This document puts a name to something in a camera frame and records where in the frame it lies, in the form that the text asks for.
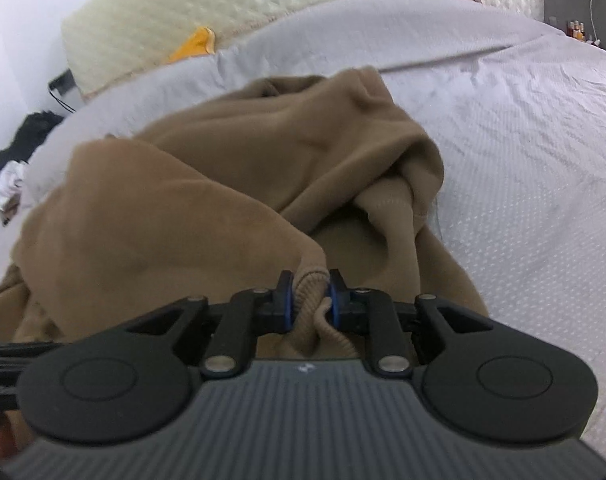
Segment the metal screw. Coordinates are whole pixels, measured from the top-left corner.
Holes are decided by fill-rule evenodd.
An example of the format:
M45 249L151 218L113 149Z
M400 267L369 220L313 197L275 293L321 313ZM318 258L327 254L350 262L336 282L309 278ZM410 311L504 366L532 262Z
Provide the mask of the metal screw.
M379 368L384 372L404 372L410 367L410 362L402 355L386 355L379 359Z
M236 365L237 362L229 355L213 355L205 360L206 370L218 374L233 370Z

